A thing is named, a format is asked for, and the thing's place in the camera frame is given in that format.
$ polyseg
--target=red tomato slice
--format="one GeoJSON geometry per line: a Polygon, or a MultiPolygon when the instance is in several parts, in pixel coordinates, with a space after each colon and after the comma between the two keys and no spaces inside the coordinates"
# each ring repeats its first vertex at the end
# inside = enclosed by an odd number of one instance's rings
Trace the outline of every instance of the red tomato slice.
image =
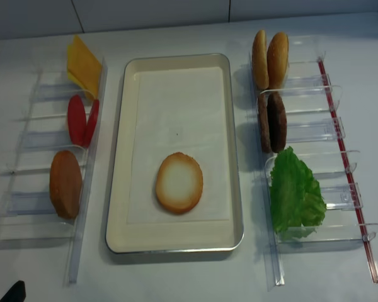
{"type": "Polygon", "coordinates": [[[89,118],[87,121],[86,133],[84,135],[83,147],[88,148],[93,139],[96,121],[98,120],[98,113],[100,112],[100,102],[96,99],[94,100],[91,111],[89,112],[89,118]]]}
{"type": "Polygon", "coordinates": [[[77,94],[69,101],[67,125],[71,142],[75,145],[83,146],[87,127],[86,110],[84,109],[83,101],[77,94]]]}

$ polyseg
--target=green lettuce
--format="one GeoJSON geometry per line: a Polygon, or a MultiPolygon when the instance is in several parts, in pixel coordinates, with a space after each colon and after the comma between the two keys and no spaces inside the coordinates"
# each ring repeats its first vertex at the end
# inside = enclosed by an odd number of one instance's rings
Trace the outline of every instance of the green lettuce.
{"type": "MultiPolygon", "coordinates": [[[[270,211],[276,233],[285,232],[289,227],[315,227],[322,224],[326,204],[319,182],[291,147],[277,155],[270,176],[270,211]]],[[[306,237],[311,232],[304,230],[296,237],[306,237]]]]}

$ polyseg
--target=cheese slice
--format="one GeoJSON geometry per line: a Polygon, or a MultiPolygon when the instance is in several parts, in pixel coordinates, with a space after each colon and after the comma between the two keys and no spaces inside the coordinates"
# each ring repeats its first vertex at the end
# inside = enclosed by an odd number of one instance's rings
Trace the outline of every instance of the cheese slice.
{"type": "Polygon", "coordinates": [[[96,99],[98,98],[101,71],[101,63],[84,42],[77,35],[74,36],[72,45],[67,48],[68,78],[94,95],[86,94],[88,98],[96,99]]]}

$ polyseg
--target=bottom bun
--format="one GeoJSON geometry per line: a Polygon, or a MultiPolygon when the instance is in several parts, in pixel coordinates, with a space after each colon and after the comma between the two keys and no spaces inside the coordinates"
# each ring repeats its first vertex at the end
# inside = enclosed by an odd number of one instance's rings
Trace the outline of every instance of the bottom bun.
{"type": "Polygon", "coordinates": [[[193,209],[203,192],[203,174],[199,164],[181,152],[171,154],[161,164],[156,181],[159,203],[175,214],[193,209]]]}

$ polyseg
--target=tray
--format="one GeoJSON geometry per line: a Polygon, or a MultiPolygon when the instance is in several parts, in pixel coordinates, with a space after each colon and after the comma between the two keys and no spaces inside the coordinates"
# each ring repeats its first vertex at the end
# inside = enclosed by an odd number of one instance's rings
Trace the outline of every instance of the tray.
{"type": "Polygon", "coordinates": [[[2,115],[6,126],[0,135],[0,248],[2,244],[28,248],[52,240],[69,249],[66,283],[77,281],[81,244],[91,191],[96,146],[101,122],[107,66],[102,61],[100,112],[89,148],[73,145],[66,128],[67,106],[71,96],[81,96],[87,115],[91,102],[85,93],[67,79],[66,49],[40,49],[31,55],[28,68],[15,78],[26,79],[24,91],[14,92],[6,101],[16,104],[16,115],[2,115]],[[47,58],[39,62],[39,57],[47,58]],[[57,216],[49,198],[49,172],[54,155],[70,150],[77,158],[83,175],[80,212],[74,220],[57,216]]]}
{"type": "Polygon", "coordinates": [[[257,91],[249,59],[251,93],[257,101],[267,100],[272,92],[281,95],[288,123],[286,147],[290,145],[313,171],[328,210],[321,226],[289,228],[279,234],[273,231],[269,187],[276,155],[261,151],[257,118],[256,133],[259,137],[256,140],[259,160],[264,167],[261,179],[265,183],[268,286],[285,284],[281,253],[324,252],[363,246],[372,280],[378,283],[378,266],[370,247],[370,241],[378,232],[378,223],[366,223],[363,218],[360,188],[353,178],[359,152],[346,150],[343,141],[345,131],[336,114],[341,87],[330,83],[323,64],[324,52],[319,51],[318,36],[289,37],[289,44],[288,78],[282,89],[257,91]]]}
{"type": "Polygon", "coordinates": [[[131,61],[125,70],[113,168],[106,229],[109,249],[114,253],[235,249],[243,237],[243,217],[234,131],[225,56],[131,61]],[[159,165],[178,151],[198,161],[204,182],[199,204],[181,216],[165,212],[154,195],[159,165]],[[144,195],[136,193],[138,185],[144,195]],[[217,189],[221,199],[215,195],[217,189]]]}

